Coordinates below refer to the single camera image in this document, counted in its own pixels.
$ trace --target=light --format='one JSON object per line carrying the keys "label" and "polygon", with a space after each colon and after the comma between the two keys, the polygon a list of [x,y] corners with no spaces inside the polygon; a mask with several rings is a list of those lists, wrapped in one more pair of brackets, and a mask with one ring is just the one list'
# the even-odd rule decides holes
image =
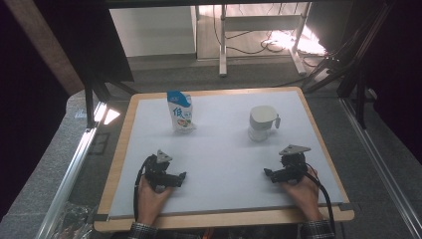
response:
{"label": "light", "polygon": [[96,111],[96,115],[94,116],[94,121],[101,121],[105,113],[106,113],[106,104],[101,104],[100,107]]}
{"label": "light", "polygon": [[[271,38],[265,43],[290,49],[295,44],[295,40],[296,38],[290,32],[273,31]],[[298,43],[298,50],[307,54],[324,55],[325,48],[318,41],[319,39],[314,33],[308,27],[305,27]]]}
{"label": "light", "polygon": [[105,125],[109,124],[110,122],[112,122],[113,120],[118,118],[119,116],[120,116],[119,112],[117,112],[113,109],[109,109],[108,113],[106,114],[106,117],[105,117]]}

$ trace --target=snack bag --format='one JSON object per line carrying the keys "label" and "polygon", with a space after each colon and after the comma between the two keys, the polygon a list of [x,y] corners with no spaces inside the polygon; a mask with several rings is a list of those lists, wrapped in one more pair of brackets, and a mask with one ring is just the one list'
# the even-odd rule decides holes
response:
{"label": "snack bag", "polygon": [[191,132],[195,129],[192,122],[192,102],[189,95],[178,91],[167,92],[173,129],[178,132]]}

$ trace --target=aluminum rail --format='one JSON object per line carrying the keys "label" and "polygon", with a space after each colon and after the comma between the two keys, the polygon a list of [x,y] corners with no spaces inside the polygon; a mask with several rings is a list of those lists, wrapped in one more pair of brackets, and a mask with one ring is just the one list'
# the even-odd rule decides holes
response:
{"label": "aluminum rail", "polygon": [[[95,110],[96,121],[101,121],[106,112],[106,103],[99,103]],[[44,221],[35,238],[51,238],[56,229],[58,218],[68,201],[69,195],[72,192],[78,174],[84,164],[84,160],[90,148],[91,142],[96,135],[97,124],[93,128],[87,128],[84,132],[78,148],[72,158],[72,161],[66,171],[66,174],[56,192],[56,195],[47,211]]]}
{"label": "aluminum rail", "polygon": [[400,189],[400,186],[397,184],[396,180],[388,169],[388,166],[385,164],[385,161],[382,158],[382,155],[379,153],[378,149],[376,148],[374,142],[372,141],[372,138],[370,137],[368,132],[363,129],[357,122],[356,118],[354,117],[354,108],[351,105],[350,101],[340,99],[340,103],[344,107],[348,119],[350,120],[354,130],[359,136],[359,139],[361,140],[363,146],[369,154],[369,157],[372,160],[372,163],[376,171],[378,172],[379,177],[384,183],[399,213],[403,217],[403,220],[406,223],[413,238],[422,238],[422,224],[418,217],[418,214],[416,213],[413,206],[410,204],[409,200],[407,199],[407,196]]}

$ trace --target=metal frame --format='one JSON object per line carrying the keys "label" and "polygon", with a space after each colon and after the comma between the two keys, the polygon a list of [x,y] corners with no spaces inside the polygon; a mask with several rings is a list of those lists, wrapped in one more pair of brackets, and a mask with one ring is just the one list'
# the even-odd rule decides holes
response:
{"label": "metal frame", "polygon": [[407,196],[400,189],[400,186],[397,184],[396,180],[388,169],[388,166],[385,164],[385,161],[372,141],[372,138],[368,132],[360,126],[359,122],[354,117],[355,112],[350,101],[340,99],[340,103],[346,111],[348,119],[350,120],[360,141],[366,149],[376,171],[378,172],[379,177],[384,183],[385,188],[387,189],[391,199],[397,207],[397,210],[403,217],[403,221],[407,225],[413,238],[422,238],[422,224],[417,212],[410,204]]}
{"label": "metal frame", "polygon": [[[104,111],[104,108],[106,108],[105,103],[99,103],[97,105],[95,116],[96,119],[99,119],[99,121],[102,120],[106,112]],[[50,205],[50,208],[47,211],[47,214],[44,217],[43,223],[41,224],[41,227],[35,238],[44,239],[52,237],[58,223],[57,218],[59,218],[63,208],[66,205],[66,202],[68,201],[69,195],[72,192],[78,174],[82,168],[82,165],[84,164],[88,149],[90,148],[91,142],[96,135],[97,125],[98,124],[96,123],[93,128],[87,128],[87,130],[84,132],[74,157],[72,158],[71,164],[66,171],[62,183],[56,192],[52,204]]]}
{"label": "metal frame", "polygon": [[311,2],[307,3],[301,15],[277,15],[277,16],[241,16],[227,17],[226,5],[221,5],[221,45],[220,45],[220,77],[227,76],[227,52],[226,32],[235,31],[271,31],[271,30],[296,30],[295,44],[289,49],[289,53],[295,63],[300,76],[307,74],[302,60],[298,54],[298,44],[301,39],[305,22],[311,8]]}

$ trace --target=black device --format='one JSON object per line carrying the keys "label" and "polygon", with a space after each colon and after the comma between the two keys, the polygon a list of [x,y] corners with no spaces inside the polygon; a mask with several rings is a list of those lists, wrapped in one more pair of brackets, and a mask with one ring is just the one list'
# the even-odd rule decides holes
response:
{"label": "black device", "polygon": [[309,147],[289,145],[279,152],[282,156],[281,163],[284,169],[273,171],[264,168],[265,174],[271,178],[271,181],[298,183],[304,177],[304,172],[308,171],[305,151],[311,150]]}
{"label": "black device", "polygon": [[133,191],[133,212],[134,218],[137,220],[137,190],[139,187],[140,178],[145,175],[151,188],[156,191],[158,187],[180,187],[183,180],[186,177],[186,172],[180,173],[179,175],[167,174],[166,170],[170,165],[172,158],[158,150],[157,155],[153,154],[149,156],[137,174],[136,182],[134,184]]}
{"label": "black device", "polygon": [[271,169],[264,168],[264,171],[265,174],[271,178],[271,181],[273,181],[273,183],[298,183],[302,180],[304,176],[306,176],[313,183],[315,183],[321,190],[323,196],[325,197],[329,215],[329,224],[335,234],[334,216],[332,214],[331,201],[329,200],[328,192],[326,191],[325,187],[323,187],[323,185],[320,183],[317,177],[313,177],[308,173],[308,166],[310,168],[312,167],[307,164],[304,152],[309,150],[311,150],[309,147],[290,144],[288,147],[279,152],[279,155],[282,156],[281,162],[284,169],[273,171]]}

